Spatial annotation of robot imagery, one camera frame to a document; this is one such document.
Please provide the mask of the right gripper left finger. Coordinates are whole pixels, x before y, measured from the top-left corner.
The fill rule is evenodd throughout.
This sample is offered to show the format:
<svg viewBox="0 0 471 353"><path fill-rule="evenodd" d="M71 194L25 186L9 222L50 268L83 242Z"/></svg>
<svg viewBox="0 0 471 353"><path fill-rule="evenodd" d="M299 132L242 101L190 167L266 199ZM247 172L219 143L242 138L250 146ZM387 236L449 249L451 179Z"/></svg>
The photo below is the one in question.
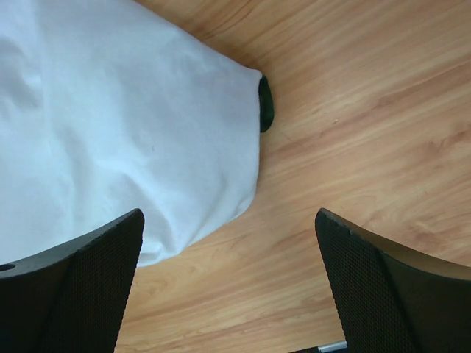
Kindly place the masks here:
<svg viewBox="0 0 471 353"><path fill-rule="evenodd" d="M113 352L143 232L144 214L134 209L1 265L1 351Z"/></svg>

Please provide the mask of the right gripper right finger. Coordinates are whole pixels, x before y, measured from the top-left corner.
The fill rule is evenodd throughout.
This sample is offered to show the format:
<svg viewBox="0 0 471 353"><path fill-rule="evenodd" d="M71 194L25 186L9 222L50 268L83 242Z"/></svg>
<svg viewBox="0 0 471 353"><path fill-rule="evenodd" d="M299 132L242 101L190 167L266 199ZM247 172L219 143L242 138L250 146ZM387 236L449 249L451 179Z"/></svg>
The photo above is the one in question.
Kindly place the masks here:
<svg viewBox="0 0 471 353"><path fill-rule="evenodd" d="M470 268L324 208L315 231L349 352L470 351Z"/></svg>

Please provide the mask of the white green raglan t-shirt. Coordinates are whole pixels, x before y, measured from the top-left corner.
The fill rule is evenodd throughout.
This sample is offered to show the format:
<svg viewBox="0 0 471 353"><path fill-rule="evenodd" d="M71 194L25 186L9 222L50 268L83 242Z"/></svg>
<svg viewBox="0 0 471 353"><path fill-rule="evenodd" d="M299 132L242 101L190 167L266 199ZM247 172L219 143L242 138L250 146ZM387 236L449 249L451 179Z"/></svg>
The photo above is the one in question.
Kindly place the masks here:
<svg viewBox="0 0 471 353"><path fill-rule="evenodd" d="M3 1L1 261L138 208L152 265L239 217L265 81L135 1Z"/></svg>

